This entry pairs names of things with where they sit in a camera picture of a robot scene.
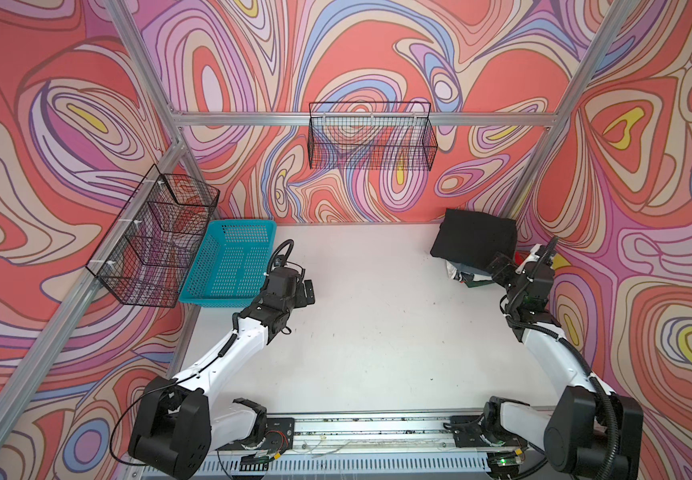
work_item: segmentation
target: black wire basket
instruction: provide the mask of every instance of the black wire basket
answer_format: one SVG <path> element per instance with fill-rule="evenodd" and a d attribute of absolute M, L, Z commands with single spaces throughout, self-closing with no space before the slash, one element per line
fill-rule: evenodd
<path fill-rule="evenodd" d="M 108 258 L 88 270 L 123 305 L 174 307 L 219 195 L 187 175 L 159 174 Z"/>
<path fill-rule="evenodd" d="M 431 170 L 437 137 L 424 101 L 311 102 L 308 163 L 318 170 Z"/>

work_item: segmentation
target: plastic laundry basket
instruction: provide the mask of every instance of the plastic laundry basket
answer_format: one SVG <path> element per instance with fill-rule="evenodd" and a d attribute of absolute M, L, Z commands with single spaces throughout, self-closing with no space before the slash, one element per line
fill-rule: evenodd
<path fill-rule="evenodd" d="M 210 222 L 179 300 L 201 306 L 250 305 L 263 286 L 276 231 L 271 220 Z"/>

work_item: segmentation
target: black garment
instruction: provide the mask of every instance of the black garment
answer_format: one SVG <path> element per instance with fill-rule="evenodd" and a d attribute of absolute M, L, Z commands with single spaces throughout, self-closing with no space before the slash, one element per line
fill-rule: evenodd
<path fill-rule="evenodd" d="M 486 270 L 496 253 L 514 258 L 515 250 L 515 220 L 448 208 L 431 255 Z"/>

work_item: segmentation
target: white table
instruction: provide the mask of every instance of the white table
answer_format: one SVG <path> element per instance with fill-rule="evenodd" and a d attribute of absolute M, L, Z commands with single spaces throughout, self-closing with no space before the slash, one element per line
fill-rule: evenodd
<path fill-rule="evenodd" d="M 226 385 L 269 412 L 481 408 L 492 395 L 534 406 L 558 397 L 498 309 L 498 285 L 466 288 L 429 250 L 436 224 L 280 226 L 317 302 L 296 309 Z M 231 329 L 239 309 L 204 308 L 189 365 Z"/>

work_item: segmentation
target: psychedelic patterned wall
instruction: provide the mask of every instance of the psychedelic patterned wall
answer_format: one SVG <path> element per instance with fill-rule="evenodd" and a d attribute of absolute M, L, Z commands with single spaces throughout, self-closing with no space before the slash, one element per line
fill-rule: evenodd
<path fill-rule="evenodd" d="M 168 146 L 99 3 L 40 5 L 0 1 L 0 390 Z M 0 478 L 108 476 L 108 425 L 167 369 L 182 321 L 100 294 L 0 451 Z"/>
<path fill-rule="evenodd" d="M 645 410 L 640 478 L 692 480 L 692 1 L 640 2 L 526 206 L 554 313 Z"/>
<path fill-rule="evenodd" d="M 587 2 L 148 2 L 135 15 L 176 110 L 308 111 L 309 101 L 554 111 L 607 10 Z M 436 129 L 429 172 L 312 171 L 306 128 L 194 127 L 226 217 L 429 221 L 497 212 L 539 128 Z"/>

